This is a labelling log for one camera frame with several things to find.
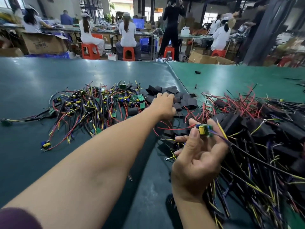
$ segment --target white cap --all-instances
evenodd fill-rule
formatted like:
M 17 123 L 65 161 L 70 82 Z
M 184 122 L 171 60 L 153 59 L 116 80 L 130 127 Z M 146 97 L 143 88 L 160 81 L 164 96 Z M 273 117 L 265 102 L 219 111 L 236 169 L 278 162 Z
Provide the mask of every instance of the white cap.
M 31 5 L 26 5 L 26 6 L 25 6 L 25 8 L 26 8 L 26 9 L 33 9 L 33 10 L 35 10 L 35 8 L 34 8 L 34 7 L 32 7 Z
M 82 17 L 91 17 L 89 14 L 82 12 L 81 14 Z

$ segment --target hand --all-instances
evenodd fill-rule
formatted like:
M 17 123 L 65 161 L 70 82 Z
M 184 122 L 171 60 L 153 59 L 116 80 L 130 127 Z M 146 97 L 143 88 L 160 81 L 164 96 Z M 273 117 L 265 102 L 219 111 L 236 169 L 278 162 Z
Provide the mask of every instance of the hand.
M 173 107 L 174 98 L 173 94 L 167 92 L 158 93 L 148 109 L 154 111 L 160 120 L 172 119 L 176 113 L 176 109 Z
M 190 119 L 189 124 L 199 122 Z M 213 126 L 213 131 L 222 135 L 215 121 L 209 119 L 208 124 Z M 228 146 L 216 135 L 211 138 L 200 138 L 196 128 L 191 129 L 189 136 L 178 136 L 175 139 L 177 142 L 185 142 L 185 146 L 174 153 L 179 156 L 171 172 L 173 195 L 186 201 L 202 201 L 206 187 L 221 170 L 220 163 L 227 153 Z

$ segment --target gray pants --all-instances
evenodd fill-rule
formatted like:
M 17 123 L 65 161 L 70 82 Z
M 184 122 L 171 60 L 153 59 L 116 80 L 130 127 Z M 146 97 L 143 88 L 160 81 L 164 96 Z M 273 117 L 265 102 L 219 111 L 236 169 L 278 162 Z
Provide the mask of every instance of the gray pants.
M 123 47 L 121 46 L 121 42 L 117 42 L 115 46 L 118 59 L 123 59 Z M 137 42 L 137 45 L 134 47 L 134 51 L 135 60 L 141 59 L 141 45 L 139 42 Z

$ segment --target white container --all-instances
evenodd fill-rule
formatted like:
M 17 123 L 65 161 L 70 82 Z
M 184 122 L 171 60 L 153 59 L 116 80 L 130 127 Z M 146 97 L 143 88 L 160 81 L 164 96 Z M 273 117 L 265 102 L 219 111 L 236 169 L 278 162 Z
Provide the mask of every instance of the white container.
M 189 30 L 189 27 L 183 27 L 181 29 L 181 36 L 189 36 L 190 35 L 190 30 Z
M 109 54 L 109 55 L 108 55 L 108 60 L 117 61 L 117 60 L 118 60 L 117 54 Z

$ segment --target blue shirt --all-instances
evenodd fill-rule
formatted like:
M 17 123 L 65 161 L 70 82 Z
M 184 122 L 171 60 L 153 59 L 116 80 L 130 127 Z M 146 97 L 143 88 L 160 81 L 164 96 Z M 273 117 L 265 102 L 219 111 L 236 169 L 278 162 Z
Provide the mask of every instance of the blue shirt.
M 73 25 L 73 19 L 67 14 L 60 15 L 60 22 L 63 25 Z

